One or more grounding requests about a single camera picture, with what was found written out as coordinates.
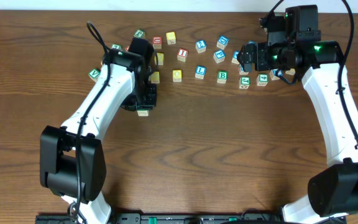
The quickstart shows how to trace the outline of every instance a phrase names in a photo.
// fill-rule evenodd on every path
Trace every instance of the wood grain surface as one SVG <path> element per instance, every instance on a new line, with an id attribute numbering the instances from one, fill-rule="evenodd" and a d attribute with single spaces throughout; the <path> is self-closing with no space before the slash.
<path id="1" fill-rule="evenodd" d="M 39 182 L 39 137 L 59 126 L 94 83 L 88 72 L 100 66 L 100 45 L 90 20 L 108 45 L 129 45 L 136 29 L 150 40 L 163 36 L 164 66 L 158 102 L 150 116 L 119 110 L 103 142 L 108 176 L 103 187 L 115 207 L 143 212 L 241 212 L 275 210 L 304 194 L 309 179 L 326 168 L 324 139 L 313 105 L 299 83 L 255 84 L 239 90 L 235 50 L 264 41 L 261 13 L 157 13 L 0 11 L 0 223 L 33 223 L 39 213 L 64 213 L 67 204 Z M 358 107 L 358 15 L 347 63 Z M 321 14 L 323 40 L 345 49 L 345 14 Z M 175 31 L 176 45 L 165 33 Z M 213 52 L 220 35 L 229 38 L 226 59 Z M 196 53 L 204 39 L 207 51 Z M 186 63 L 176 59 L 189 50 Z M 195 79 L 197 65 L 207 67 Z M 172 70 L 183 81 L 172 82 Z M 227 70 L 226 84 L 217 84 Z M 358 223 L 358 215 L 348 218 Z"/>

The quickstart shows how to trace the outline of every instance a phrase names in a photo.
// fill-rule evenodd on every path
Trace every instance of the wooden alphabet block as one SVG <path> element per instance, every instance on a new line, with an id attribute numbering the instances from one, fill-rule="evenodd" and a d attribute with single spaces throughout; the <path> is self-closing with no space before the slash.
<path id="1" fill-rule="evenodd" d="M 214 53 L 214 59 L 216 63 L 221 63 L 224 61 L 225 58 L 225 54 L 223 52 L 223 50 L 218 50 Z"/>
<path id="2" fill-rule="evenodd" d="M 181 82 L 181 70 L 174 70 L 172 76 L 173 82 Z"/>
<path id="3" fill-rule="evenodd" d="M 151 76 L 149 76 L 149 80 L 151 83 L 159 84 L 160 83 L 160 72 L 154 72 Z"/>
<path id="4" fill-rule="evenodd" d="M 186 62 L 187 55 L 189 54 L 188 50 L 179 49 L 178 51 L 178 60 L 181 62 Z"/>
<path id="5" fill-rule="evenodd" d="M 177 42 L 175 32 L 167 32 L 167 42 L 168 45 L 175 44 Z"/>
<path id="6" fill-rule="evenodd" d="M 282 75 L 283 75 L 283 71 L 280 70 L 280 71 L 277 73 L 277 70 L 278 70 L 278 69 L 273 69 L 273 70 L 271 70 L 270 73 L 269 73 L 270 79 L 271 79 L 272 81 L 274 81 L 274 80 L 279 80 L 279 79 L 280 79 L 279 76 L 282 76 Z"/>
<path id="7" fill-rule="evenodd" d="M 229 39 L 222 35 L 218 39 L 218 42 L 217 42 L 216 46 L 219 47 L 220 49 L 224 50 L 228 43 L 229 43 Z"/>
<path id="8" fill-rule="evenodd" d="M 204 40 L 199 40 L 196 42 L 196 50 L 198 53 L 203 53 L 206 51 L 206 43 Z"/>
<path id="9" fill-rule="evenodd" d="M 99 79 L 100 72 L 99 70 L 94 68 L 92 71 L 89 72 L 88 75 L 94 82 L 97 82 Z"/>
<path id="10" fill-rule="evenodd" d="M 248 75 L 248 72 L 245 72 L 241 65 L 239 65 L 239 73 L 240 75 Z"/>
<path id="11" fill-rule="evenodd" d="M 196 78 L 204 79 L 206 73 L 206 67 L 197 66 L 196 68 Z"/>
<path id="12" fill-rule="evenodd" d="M 240 84 L 240 89 L 248 89 L 248 87 L 251 84 L 251 79 L 249 77 L 240 77 L 239 80 L 239 84 Z"/>
<path id="13" fill-rule="evenodd" d="M 164 53 L 157 53 L 157 58 L 158 58 L 158 65 L 164 65 Z"/>
<path id="14" fill-rule="evenodd" d="M 137 110 L 137 115 L 138 116 L 149 116 L 149 111 L 148 110 Z"/>
<path id="15" fill-rule="evenodd" d="M 239 51 L 238 51 L 238 50 L 234 51 L 233 58 L 231 59 L 231 62 L 232 62 L 232 63 L 240 64 L 240 62 L 237 61 L 237 55 L 238 55 L 238 54 L 239 54 Z"/>
<path id="16" fill-rule="evenodd" d="M 143 30 L 137 30 L 134 34 L 134 37 L 146 39 L 146 32 Z"/>
<path id="17" fill-rule="evenodd" d="M 122 47 L 121 47 L 121 45 L 119 45 L 119 44 L 113 44 L 113 45 L 111 46 L 111 48 L 112 48 L 112 49 L 122 50 Z"/>
<path id="18" fill-rule="evenodd" d="M 162 37 L 153 37 L 153 48 L 154 49 L 162 48 Z"/>
<path id="19" fill-rule="evenodd" d="M 258 78 L 256 79 L 256 85 L 258 86 L 265 86 L 269 82 L 269 76 L 267 74 L 259 74 Z"/>
<path id="20" fill-rule="evenodd" d="M 225 84 L 227 81 L 227 72 L 226 71 L 219 71 L 218 72 L 218 83 Z"/>
<path id="21" fill-rule="evenodd" d="M 295 75 L 295 69 L 291 68 L 291 70 L 285 71 L 285 73 L 289 75 Z"/>

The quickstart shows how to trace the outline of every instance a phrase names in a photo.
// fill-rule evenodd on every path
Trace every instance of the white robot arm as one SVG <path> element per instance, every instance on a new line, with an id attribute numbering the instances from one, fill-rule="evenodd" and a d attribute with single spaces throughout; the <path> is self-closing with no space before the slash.
<path id="1" fill-rule="evenodd" d="M 67 127 L 66 131 L 75 133 L 80 125 L 80 118 L 83 116 L 85 110 L 98 93 L 106 81 L 108 65 L 103 65 L 98 81 L 90 91 L 89 95 L 85 98 L 84 102 L 77 109 L 77 111 L 66 120 L 62 126 Z M 130 95 L 135 87 L 135 74 L 130 72 L 126 67 L 111 64 L 111 77 L 108 87 L 103 91 L 99 100 L 93 106 L 92 110 L 86 120 L 86 124 L 82 129 L 82 136 L 93 134 L 95 139 L 103 141 L 107 128 L 109 127 L 114 115 L 122 105 L 122 102 Z M 69 204 L 75 203 L 76 198 L 63 195 L 64 199 Z M 111 207 L 104 200 L 102 192 L 96 197 L 95 200 L 88 203 L 81 203 L 80 214 L 78 217 L 80 223 L 83 223 L 84 218 L 87 223 L 107 223 L 111 214 Z"/>
<path id="2" fill-rule="evenodd" d="M 130 95 L 135 88 L 135 74 L 126 67 L 111 64 L 111 77 L 108 87 L 103 91 L 86 119 L 86 125 L 82 129 L 82 136 L 88 133 L 94 134 L 96 139 L 103 141 L 107 128 L 116 114 L 122 102 Z M 98 81 L 85 98 L 81 106 L 62 126 L 67 127 L 66 131 L 76 133 L 80 125 L 80 118 L 85 110 L 103 86 L 107 78 L 107 65 L 103 65 Z"/>
<path id="3" fill-rule="evenodd" d="M 81 106 L 60 128 L 47 126 L 41 135 L 41 185 L 68 202 L 70 213 L 78 214 L 75 218 L 80 223 L 107 223 L 109 220 L 111 207 L 101 193 L 106 177 L 101 143 L 120 107 L 135 111 L 151 110 L 155 106 L 157 89 L 155 84 L 148 82 L 153 52 L 147 40 L 138 38 L 133 39 L 128 52 L 110 50 L 108 57 L 104 57 L 98 81 Z M 79 128 L 84 117 L 85 122 Z M 79 156 L 64 155 L 64 151 L 75 150 L 77 144 L 81 147 Z M 77 173 L 79 162 L 80 173 Z M 81 203 L 76 212 L 74 205 L 80 186 Z"/>
<path id="4" fill-rule="evenodd" d="M 303 88 L 311 98 L 323 132 L 328 167 L 342 164 L 347 158 L 358 162 L 358 150 L 355 149 L 357 143 L 347 123 L 339 95 L 336 94 L 338 71 L 338 63 L 324 64 L 321 68 L 310 68 L 302 78 Z M 346 68 L 343 71 L 342 82 L 346 87 L 344 90 L 346 104 L 358 132 L 358 112 L 347 82 Z M 286 222 L 319 223 L 329 218 L 320 217 L 314 212 L 307 195 L 284 206 L 282 212 Z"/>

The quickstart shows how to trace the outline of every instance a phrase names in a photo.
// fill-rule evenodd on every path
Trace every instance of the black cable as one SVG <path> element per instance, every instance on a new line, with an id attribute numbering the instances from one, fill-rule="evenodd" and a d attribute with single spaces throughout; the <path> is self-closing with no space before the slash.
<path id="1" fill-rule="evenodd" d="M 276 8 L 281 4 L 281 2 L 284 2 L 284 0 L 280 0 L 274 7 L 272 10 L 270 10 L 270 12 L 268 12 L 268 14 L 265 16 L 264 18 L 264 25 L 266 25 L 266 23 L 269 21 L 269 19 L 274 15 L 274 10 L 276 10 Z"/>
<path id="2" fill-rule="evenodd" d="M 280 72 L 282 73 L 282 75 L 277 75 L 277 77 L 280 78 L 281 80 L 283 80 L 286 84 L 294 85 L 296 83 L 296 81 L 298 79 L 298 74 L 296 72 L 295 72 L 295 75 L 293 76 L 293 79 L 292 79 L 291 82 L 284 77 L 284 70 L 283 69 L 277 69 L 276 74 L 279 74 Z"/>
<path id="3" fill-rule="evenodd" d="M 245 212 L 243 212 L 240 216 L 241 220 L 244 219 L 244 215 L 248 214 L 250 211 L 255 211 L 258 212 L 260 214 L 260 216 L 264 219 L 264 221 L 267 221 L 267 219 L 265 218 L 264 214 L 262 214 L 262 212 L 259 209 L 256 208 L 248 208 Z"/>
<path id="4" fill-rule="evenodd" d="M 343 4 L 345 5 L 346 9 L 347 9 L 347 13 L 349 15 L 349 19 L 350 19 L 350 22 L 351 22 L 351 33 L 350 33 L 350 36 L 349 36 L 349 41 L 347 43 L 347 47 L 346 47 L 346 51 L 345 51 L 345 54 L 343 56 L 343 60 L 339 66 L 339 72 L 338 72 L 338 94 L 339 94 L 339 97 L 341 99 L 341 103 L 342 103 L 342 107 L 343 107 L 343 111 L 345 112 L 345 116 L 346 116 L 346 119 L 347 119 L 347 122 L 349 123 L 349 126 L 353 132 L 353 135 L 354 135 L 354 138 L 356 139 L 356 142 L 357 142 L 357 146 L 358 146 L 358 133 L 357 133 L 357 130 L 356 130 L 356 127 L 354 126 L 353 124 L 353 121 L 352 121 L 352 118 L 350 116 L 350 113 L 349 113 L 349 110 L 347 109 L 347 106 L 346 106 L 346 101 L 345 101 L 345 97 L 343 95 L 343 86 L 342 86 L 342 73 L 343 73 L 343 69 L 345 67 L 345 63 L 346 63 L 346 60 L 347 60 L 347 56 L 349 55 L 349 52 L 351 50 L 351 47 L 352 47 L 352 41 L 353 41 L 353 35 L 354 35 L 354 19 L 353 19 L 353 13 L 352 13 L 352 10 L 351 8 L 349 7 L 348 3 L 346 0 L 342 0 Z"/>
<path id="5" fill-rule="evenodd" d="M 81 163 L 80 163 L 80 155 L 81 155 L 81 132 L 82 128 L 85 124 L 86 118 L 88 117 L 88 114 L 90 113 L 93 105 L 97 102 L 98 98 L 102 95 L 104 89 L 107 87 L 110 76 L 111 76 L 111 68 L 110 68 L 110 56 L 108 54 L 108 48 L 106 47 L 106 44 L 104 43 L 102 37 L 100 36 L 99 32 L 96 30 L 92 22 L 88 21 L 86 23 L 86 26 L 89 30 L 89 32 L 92 34 L 92 36 L 102 45 L 104 54 L 106 56 L 107 60 L 107 79 L 104 81 L 103 86 L 100 88 L 99 92 L 96 94 L 96 96 L 93 98 L 92 102 L 89 104 L 87 109 L 84 112 L 84 115 L 81 117 L 80 125 L 78 126 L 78 131 L 75 139 L 75 158 L 76 158 L 76 174 L 77 174 L 77 201 L 74 205 L 74 211 L 71 213 L 72 209 L 69 209 L 69 215 L 72 220 L 76 220 L 77 216 L 80 211 L 80 205 L 81 205 L 81 198 L 82 198 L 82 188 L 81 188 Z"/>

